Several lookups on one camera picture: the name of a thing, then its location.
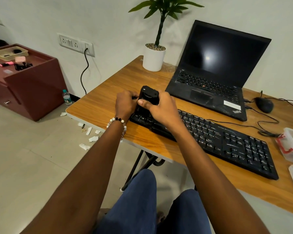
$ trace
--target water bottle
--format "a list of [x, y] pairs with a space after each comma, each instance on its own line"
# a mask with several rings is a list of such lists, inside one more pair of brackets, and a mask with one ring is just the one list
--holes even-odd
[[66, 106], [72, 105], [69, 92], [67, 92], [66, 90], [63, 90], [63, 94], [62, 95], [63, 95], [64, 102], [65, 102]]

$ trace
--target keyboard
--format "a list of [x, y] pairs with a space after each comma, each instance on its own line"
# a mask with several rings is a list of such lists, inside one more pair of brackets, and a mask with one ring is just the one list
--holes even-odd
[[[265, 141], [256, 139], [204, 118], [179, 110], [189, 133], [208, 154], [237, 165], [263, 177], [278, 180], [269, 148]], [[152, 115], [147, 118], [135, 112], [130, 121], [142, 125], [152, 132], [176, 141], [167, 128]]]
[[188, 74], [181, 71], [178, 75], [176, 82], [187, 84], [198, 89], [203, 89], [208, 92], [214, 93], [217, 96], [226, 98], [229, 101], [240, 103], [239, 96], [237, 95], [237, 89], [235, 87], [229, 87], [217, 82], [213, 82], [199, 76]]

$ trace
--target black laptop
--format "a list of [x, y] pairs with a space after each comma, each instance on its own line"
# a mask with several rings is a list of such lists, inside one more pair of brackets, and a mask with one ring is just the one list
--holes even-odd
[[166, 91], [246, 121], [242, 87], [270, 41], [196, 20]]

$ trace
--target red handle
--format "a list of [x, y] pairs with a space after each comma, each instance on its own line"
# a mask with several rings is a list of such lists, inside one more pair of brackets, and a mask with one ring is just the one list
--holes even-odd
[[288, 151], [286, 151], [286, 150], [284, 149], [284, 147], [283, 147], [283, 145], [282, 145], [282, 143], [281, 143], [281, 141], [280, 141], [281, 138], [284, 138], [283, 135], [281, 135], [280, 137], [278, 137], [278, 138], [276, 139], [276, 141], [277, 141], [277, 144], [279, 145], [279, 147], [280, 147], [282, 153], [287, 154], [287, 153], [292, 152], [292, 151], [293, 151], [293, 148], [290, 148]]

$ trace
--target bracelet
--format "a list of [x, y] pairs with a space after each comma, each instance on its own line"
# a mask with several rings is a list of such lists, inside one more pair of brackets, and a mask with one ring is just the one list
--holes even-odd
[[121, 135], [121, 141], [122, 141], [124, 135], [126, 134], [126, 130], [127, 130], [126, 123], [125, 123], [125, 121], [122, 120], [121, 118], [113, 117], [113, 118], [110, 120], [110, 122], [107, 124], [106, 128], [108, 128], [108, 127], [112, 124], [113, 121], [120, 121], [121, 123], [123, 123], [124, 131], [123, 131], [123, 133], [122, 133], [122, 135]]

